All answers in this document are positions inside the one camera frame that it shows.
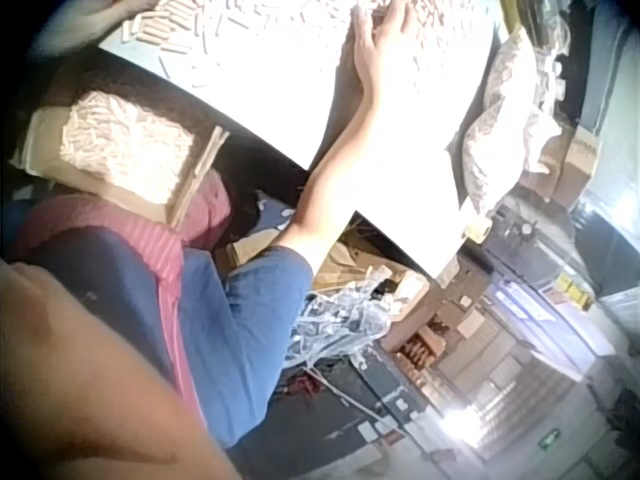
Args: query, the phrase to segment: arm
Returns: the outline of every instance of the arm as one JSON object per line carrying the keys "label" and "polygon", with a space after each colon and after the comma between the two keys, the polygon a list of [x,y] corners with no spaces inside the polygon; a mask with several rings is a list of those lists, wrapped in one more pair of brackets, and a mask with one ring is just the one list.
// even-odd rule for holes
{"label": "arm", "polygon": [[356,115],[314,170],[302,192],[296,214],[274,240],[302,255],[317,272],[332,245],[356,211],[357,202],[375,187],[390,148],[399,141],[393,134],[404,114],[399,102],[406,88],[409,46],[417,22],[413,7],[394,0],[372,35],[371,17],[361,9],[355,19],[355,64],[364,95]]}
{"label": "arm", "polygon": [[87,45],[137,13],[151,10],[158,0],[68,0],[36,37],[32,54],[55,57]]}
{"label": "arm", "polygon": [[46,271],[0,261],[0,413],[54,478],[240,478],[150,364]]}

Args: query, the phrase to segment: light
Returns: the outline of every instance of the light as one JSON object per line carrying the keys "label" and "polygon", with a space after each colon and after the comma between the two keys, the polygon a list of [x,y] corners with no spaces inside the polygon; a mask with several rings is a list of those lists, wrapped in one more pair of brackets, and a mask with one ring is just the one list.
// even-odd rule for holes
{"label": "light", "polygon": [[477,447],[484,436],[482,419],[472,407],[447,413],[442,421],[442,428],[452,437],[472,447]]}

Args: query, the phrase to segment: cardboard box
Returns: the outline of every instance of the cardboard box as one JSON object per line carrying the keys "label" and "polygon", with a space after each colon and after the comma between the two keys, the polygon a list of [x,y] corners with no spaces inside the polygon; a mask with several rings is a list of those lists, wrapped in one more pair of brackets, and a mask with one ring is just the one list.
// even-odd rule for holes
{"label": "cardboard box", "polygon": [[211,168],[218,150],[228,133],[215,127],[209,142],[177,187],[173,203],[158,205],[135,193],[113,185],[91,173],[85,172],[60,158],[62,127],[69,119],[69,107],[42,107],[31,117],[29,130],[21,152],[21,167],[30,175],[54,180],[83,192],[98,195],[116,205],[137,213],[154,222],[165,223],[177,229],[189,206],[189,202]]}

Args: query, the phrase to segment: clear plastic bag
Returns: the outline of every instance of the clear plastic bag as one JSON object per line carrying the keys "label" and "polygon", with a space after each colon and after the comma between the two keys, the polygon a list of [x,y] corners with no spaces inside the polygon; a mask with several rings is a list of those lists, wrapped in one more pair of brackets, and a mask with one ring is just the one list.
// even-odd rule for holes
{"label": "clear plastic bag", "polygon": [[349,355],[387,333],[389,305],[371,294],[390,275],[380,266],[362,282],[330,295],[314,294],[293,326],[284,368],[301,363],[312,367],[320,358]]}

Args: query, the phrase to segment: forearm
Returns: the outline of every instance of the forearm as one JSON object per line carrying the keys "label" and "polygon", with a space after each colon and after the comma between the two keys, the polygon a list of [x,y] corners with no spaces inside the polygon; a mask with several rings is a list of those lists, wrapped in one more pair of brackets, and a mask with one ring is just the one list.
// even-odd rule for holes
{"label": "forearm", "polygon": [[316,272],[347,226],[357,202],[371,190],[384,135],[383,115],[364,99],[347,128],[314,170],[296,214],[276,243],[301,253]]}

